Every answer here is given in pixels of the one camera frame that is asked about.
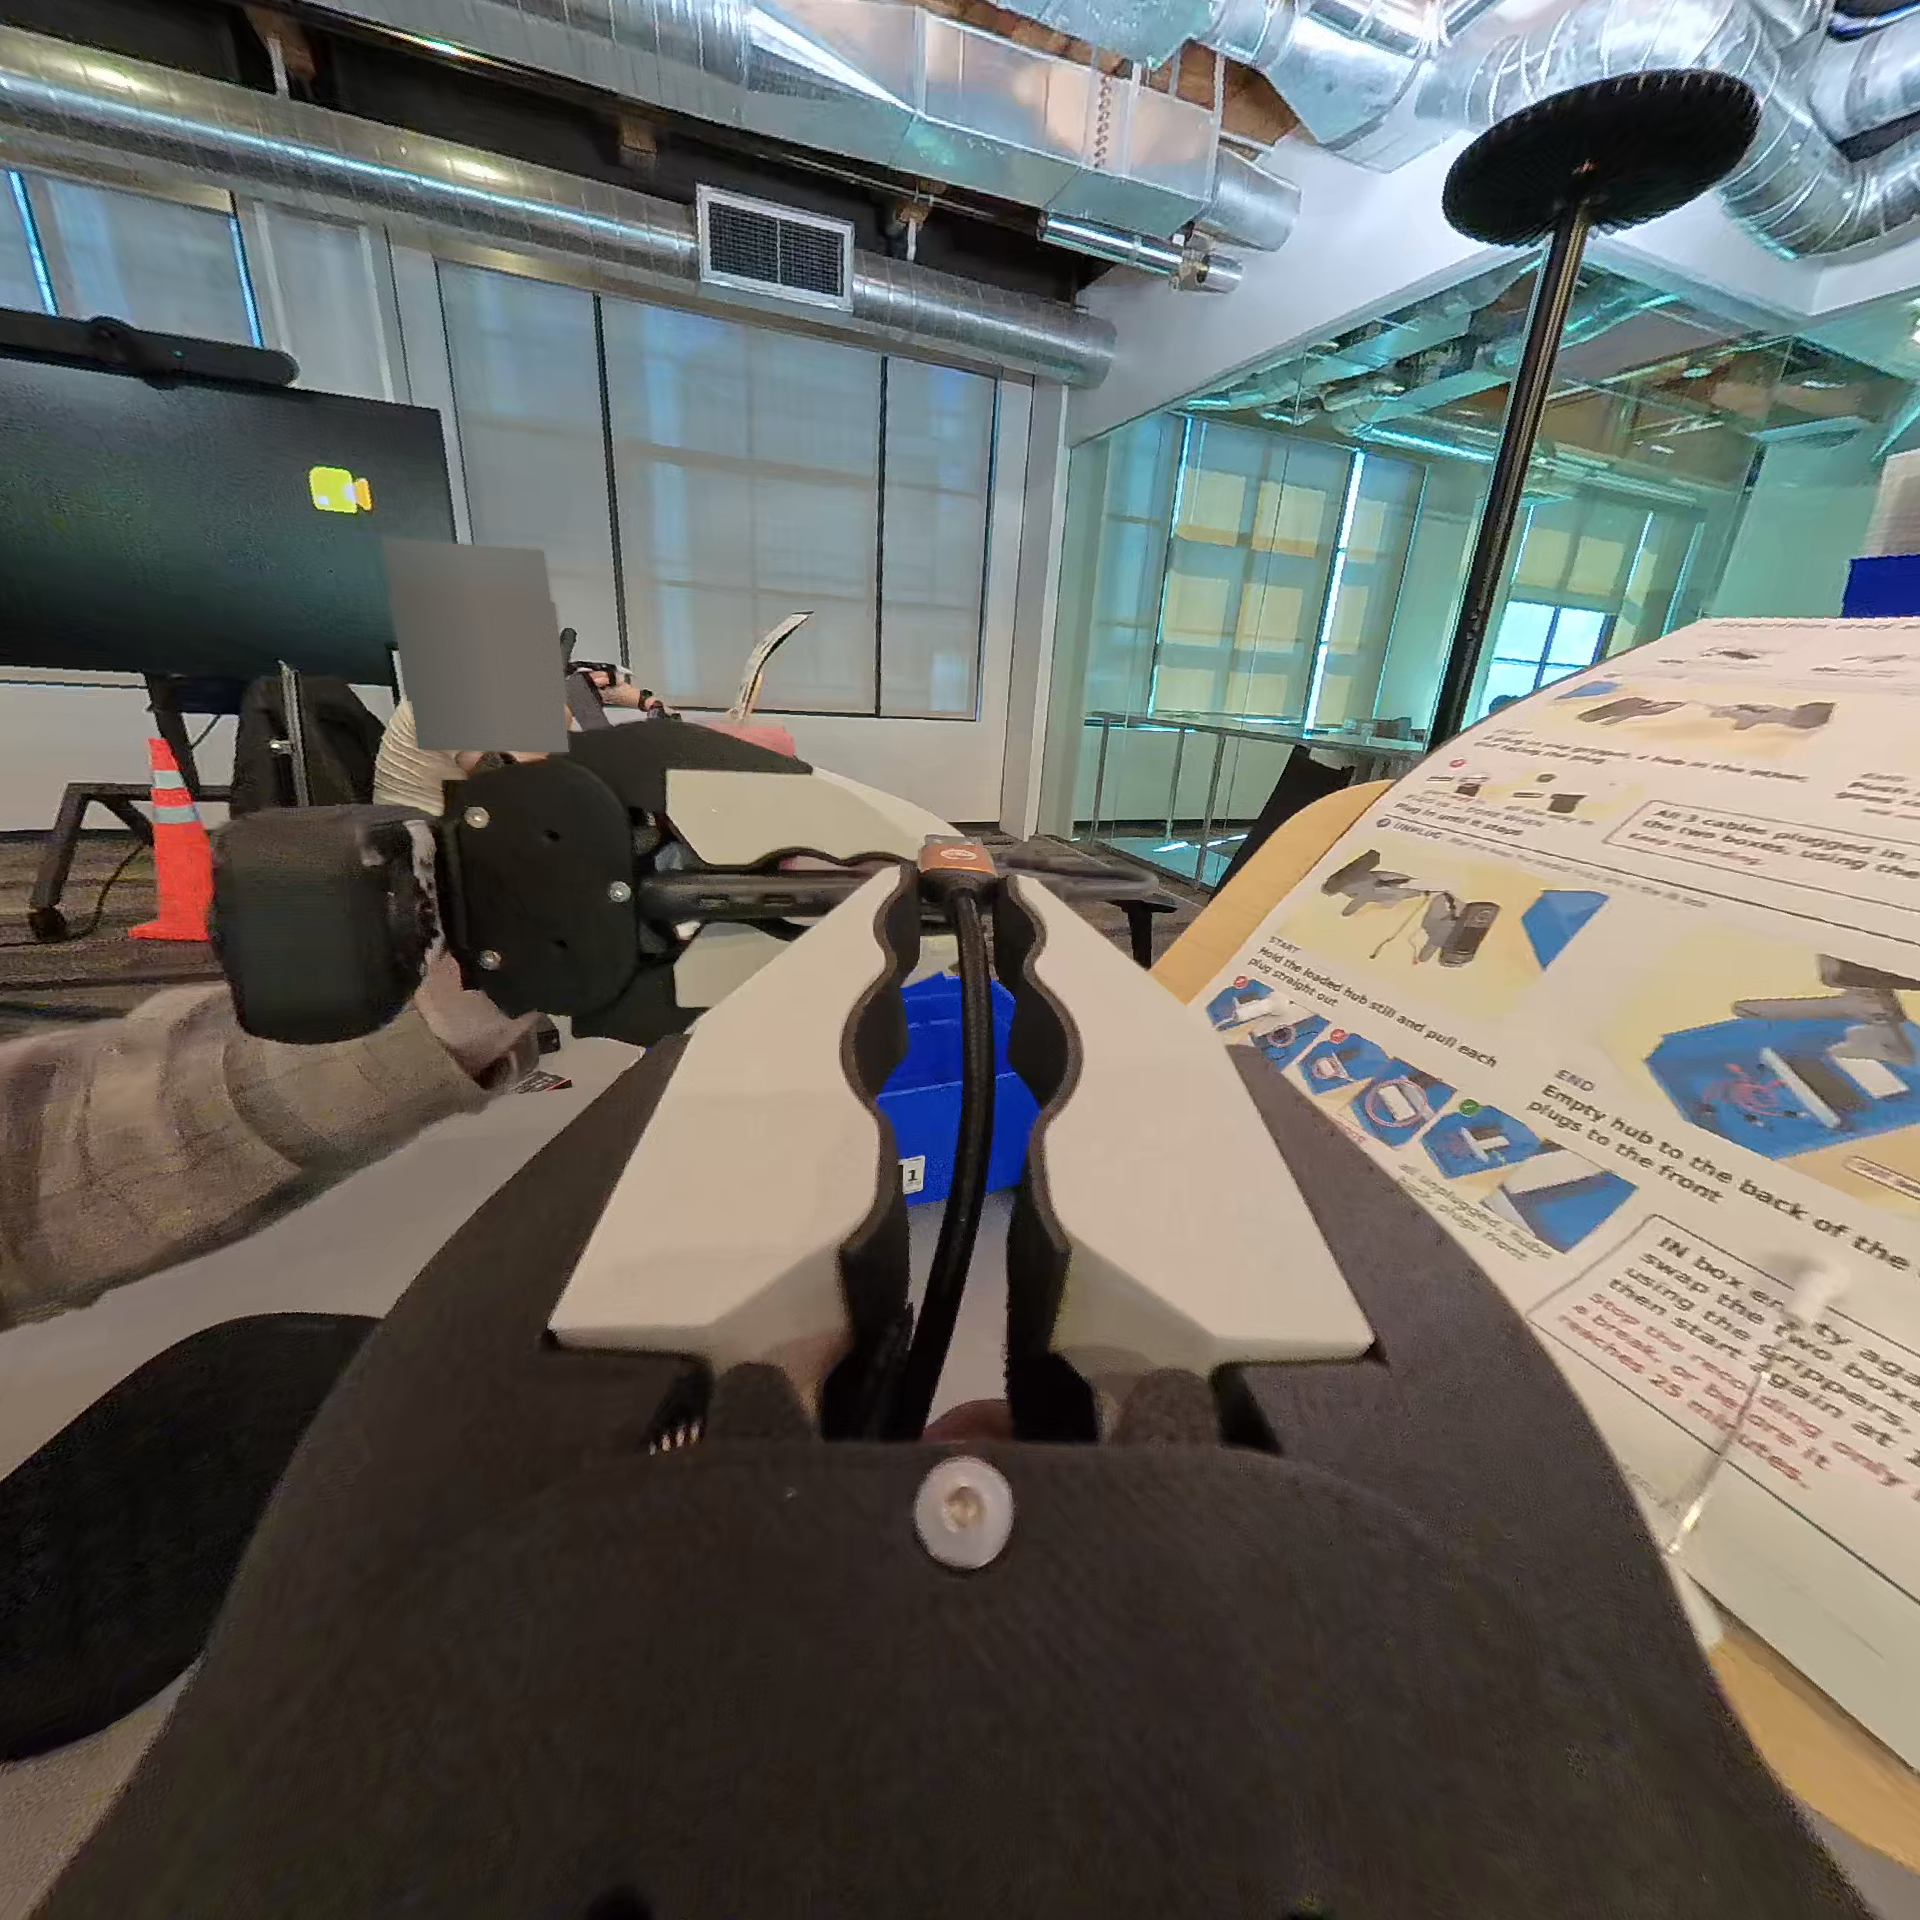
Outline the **slim black usb hub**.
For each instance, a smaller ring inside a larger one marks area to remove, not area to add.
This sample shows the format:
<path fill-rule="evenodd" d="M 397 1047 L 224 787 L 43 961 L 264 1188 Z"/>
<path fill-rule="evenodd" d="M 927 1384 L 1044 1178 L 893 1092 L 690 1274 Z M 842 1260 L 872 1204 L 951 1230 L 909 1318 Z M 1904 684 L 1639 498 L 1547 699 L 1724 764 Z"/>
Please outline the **slim black usb hub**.
<path fill-rule="evenodd" d="M 1103 863 L 1036 863 L 1036 856 L 867 856 L 867 863 L 816 863 L 816 869 L 660 869 L 631 879 L 635 921 L 650 926 L 773 926 L 773 921 L 822 921 L 853 901 L 867 879 L 909 879 L 916 901 L 943 911 L 951 899 L 995 901 L 1015 879 L 1054 892 L 1084 911 L 1121 912 L 1173 912 L 1173 899 L 1140 869 Z"/>

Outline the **person's left forearm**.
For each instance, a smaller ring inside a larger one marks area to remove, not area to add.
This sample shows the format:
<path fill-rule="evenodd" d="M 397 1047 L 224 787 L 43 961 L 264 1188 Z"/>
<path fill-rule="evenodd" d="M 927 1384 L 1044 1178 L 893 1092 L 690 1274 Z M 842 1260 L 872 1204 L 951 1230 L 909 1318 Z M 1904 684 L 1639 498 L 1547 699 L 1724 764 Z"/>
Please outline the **person's left forearm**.
<path fill-rule="evenodd" d="M 290 1047 L 219 985 L 0 1047 L 0 1327 L 37 1327 L 224 1251 L 536 1069 L 434 961 L 395 1022 Z"/>

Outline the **black pole stand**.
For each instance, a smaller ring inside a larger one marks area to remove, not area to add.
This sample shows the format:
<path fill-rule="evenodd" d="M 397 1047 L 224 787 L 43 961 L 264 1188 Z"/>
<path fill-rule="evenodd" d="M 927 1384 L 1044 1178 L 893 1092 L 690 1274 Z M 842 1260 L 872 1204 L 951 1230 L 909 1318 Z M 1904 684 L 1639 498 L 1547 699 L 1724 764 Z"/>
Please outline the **black pole stand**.
<path fill-rule="evenodd" d="M 1468 721 L 1468 687 L 1518 546 L 1590 234 L 1647 228 L 1709 199 L 1746 156 L 1760 115 L 1765 102 L 1741 77 L 1639 72 L 1551 93 L 1477 132 L 1477 144 L 1451 160 L 1439 199 L 1451 234 L 1495 248 L 1547 243 L 1547 259 L 1525 306 L 1521 362 L 1510 377 L 1506 439 L 1468 547 L 1427 746 L 1445 746 Z"/>

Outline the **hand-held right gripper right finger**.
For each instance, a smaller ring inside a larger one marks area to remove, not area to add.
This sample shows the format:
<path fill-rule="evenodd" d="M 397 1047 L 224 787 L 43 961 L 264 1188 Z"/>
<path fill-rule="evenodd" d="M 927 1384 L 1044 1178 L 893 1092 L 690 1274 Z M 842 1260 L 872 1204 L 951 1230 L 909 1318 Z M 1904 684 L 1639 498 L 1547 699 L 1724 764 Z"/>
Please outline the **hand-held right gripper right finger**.
<path fill-rule="evenodd" d="M 1103 1443 L 1158 1371 L 1364 1358 L 1378 1333 L 1232 1054 L 1044 879 L 1002 885 L 1004 1064 L 1036 1130 L 1004 1225 L 1016 1443 Z"/>

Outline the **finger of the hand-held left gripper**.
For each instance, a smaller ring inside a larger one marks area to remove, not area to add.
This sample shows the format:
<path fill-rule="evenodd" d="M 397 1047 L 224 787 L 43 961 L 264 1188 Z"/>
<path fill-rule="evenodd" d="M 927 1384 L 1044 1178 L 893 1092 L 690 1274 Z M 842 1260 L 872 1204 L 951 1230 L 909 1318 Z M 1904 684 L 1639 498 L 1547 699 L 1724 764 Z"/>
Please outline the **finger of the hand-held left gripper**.
<path fill-rule="evenodd" d="M 927 839 L 953 839 L 927 803 L 893 798 L 833 772 L 768 773 L 768 772 L 672 772 L 667 823 L 701 869 L 755 872 L 787 856 L 816 863 L 922 863 Z"/>
<path fill-rule="evenodd" d="M 755 985 L 768 961 L 780 961 L 803 931 L 809 931 L 809 921 L 768 921 L 768 926 L 714 921 L 714 926 L 701 926 L 672 967 L 672 1000 L 684 1015 L 714 1015 L 743 985 Z"/>

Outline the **printed instruction sheet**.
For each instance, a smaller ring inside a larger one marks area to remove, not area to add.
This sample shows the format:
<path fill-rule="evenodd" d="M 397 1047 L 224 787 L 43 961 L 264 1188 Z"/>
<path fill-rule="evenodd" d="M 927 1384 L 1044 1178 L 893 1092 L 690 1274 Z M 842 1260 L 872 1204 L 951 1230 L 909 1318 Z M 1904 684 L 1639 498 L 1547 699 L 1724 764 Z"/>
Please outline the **printed instruction sheet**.
<path fill-rule="evenodd" d="M 1186 988 L 1521 1310 L 1677 1570 L 1920 1742 L 1920 623 L 1699 619 L 1422 760 Z"/>

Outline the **blue plastic bin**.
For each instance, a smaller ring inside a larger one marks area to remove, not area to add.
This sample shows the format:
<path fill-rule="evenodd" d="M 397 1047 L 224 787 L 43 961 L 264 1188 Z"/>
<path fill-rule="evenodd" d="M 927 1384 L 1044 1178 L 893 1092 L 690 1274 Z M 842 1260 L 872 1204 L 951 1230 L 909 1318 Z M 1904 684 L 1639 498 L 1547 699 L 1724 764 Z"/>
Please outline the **blue plastic bin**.
<path fill-rule="evenodd" d="M 995 1000 L 995 1130 L 990 1130 L 990 1193 L 1015 1193 L 1023 1178 L 1036 1092 L 1015 1069 L 1015 997 L 990 985 Z M 968 1083 L 968 1037 L 959 1037 L 959 970 L 937 970 L 905 988 L 909 1015 L 909 1061 L 893 1069 L 878 1112 L 899 1136 L 905 1197 L 909 1209 L 951 1204 L 953 1188 L 953 1138 L 959 1138 L 959 1083 Z"/>

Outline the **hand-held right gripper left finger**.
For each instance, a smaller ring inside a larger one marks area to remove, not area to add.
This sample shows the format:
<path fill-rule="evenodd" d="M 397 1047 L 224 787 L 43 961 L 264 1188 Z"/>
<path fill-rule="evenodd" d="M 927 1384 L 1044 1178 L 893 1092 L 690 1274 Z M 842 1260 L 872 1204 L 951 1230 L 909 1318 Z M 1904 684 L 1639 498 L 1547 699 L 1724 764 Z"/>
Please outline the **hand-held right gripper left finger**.
<path fill-rule="evenodd" d="M 549 1312 L 564 1349 L 773 1367 L 830 1443 L 878 1432 L 909 1342 L 878 1092 L 916 967 L 922 879 L 872 872 L 690 1030 Z"/>

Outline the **black wrist rest pad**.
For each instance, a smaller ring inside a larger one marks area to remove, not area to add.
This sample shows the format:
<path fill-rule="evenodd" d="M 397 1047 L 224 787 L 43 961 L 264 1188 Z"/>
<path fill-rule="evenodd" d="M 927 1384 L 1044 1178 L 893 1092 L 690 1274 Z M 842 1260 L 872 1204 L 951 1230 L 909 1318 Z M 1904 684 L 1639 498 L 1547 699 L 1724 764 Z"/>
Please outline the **black wrist rest pad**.
<path fill-rule="evenodd" d="M 211 1327 L 8 1474 L 8 1765 L 104 1734 L 196 1667 L 290 1458 L 372 1333 L 372 1312 Z"/>

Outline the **white desk lamp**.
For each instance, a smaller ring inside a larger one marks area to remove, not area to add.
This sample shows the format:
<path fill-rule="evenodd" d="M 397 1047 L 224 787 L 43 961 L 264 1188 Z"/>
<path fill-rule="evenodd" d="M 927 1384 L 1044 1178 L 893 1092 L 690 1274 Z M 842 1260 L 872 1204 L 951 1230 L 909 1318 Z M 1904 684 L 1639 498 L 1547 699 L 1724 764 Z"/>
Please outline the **white desk lamp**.
<path fill-rule="evenodd" d="M 809 608 L 773 619 L 773 623 L 755 641 L 755 652 L 749 652 L 749 664 L 743 664 L 743 684 L 734 684 L 728 721 L 755 721 L 773 652 L 780 652 L 803 623 L 809 623 Z"/>

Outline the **instruction sheet on stand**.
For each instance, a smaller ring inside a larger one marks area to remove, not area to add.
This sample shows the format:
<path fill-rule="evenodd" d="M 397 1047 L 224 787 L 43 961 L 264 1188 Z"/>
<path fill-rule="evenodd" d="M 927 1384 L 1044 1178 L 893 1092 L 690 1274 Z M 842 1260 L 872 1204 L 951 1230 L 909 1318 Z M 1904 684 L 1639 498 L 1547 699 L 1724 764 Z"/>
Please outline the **instruction sheet on stand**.
<path fill-rule="evenodd" d="M 1246 869 L 1224 879 L 1196 926 L 1150 967 L 1150 980 L 1196 1000 L 1202 985 L 1254 935 L 1254 926 L 1311 872 L 1311 863 L 1389 790 L 1389 782 L 1340 787 L 1292 816 Z M 1716 1616 L 1716 1637 L 1699 1645 L 1716 1695 L 1741 1719 L 1772 1775 L 1800 1800 L 1817 1841 L 1865 1886 L 1873 1913 L 1915 1913 L 1920 1876 L 1920 1780 L 1841 1714 L 1800 1667 L 1787 1667 L 1750 1624 Z"/>

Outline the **orange plastic object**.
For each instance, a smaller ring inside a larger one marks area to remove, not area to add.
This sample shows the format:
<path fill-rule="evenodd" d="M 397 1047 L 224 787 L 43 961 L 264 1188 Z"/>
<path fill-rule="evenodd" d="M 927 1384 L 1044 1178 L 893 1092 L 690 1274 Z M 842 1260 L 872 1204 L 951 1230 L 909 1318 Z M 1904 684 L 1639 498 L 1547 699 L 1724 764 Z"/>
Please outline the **orange plastic object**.
<path fill-rule="evenodd" d="M 212 911 L 211 827 L 160 734 L 153 734 L 153 856 L 155 856 L 155 912 L 145 926 L 130 926 L 130 935 L 211 945 L 211 911 Z"/>

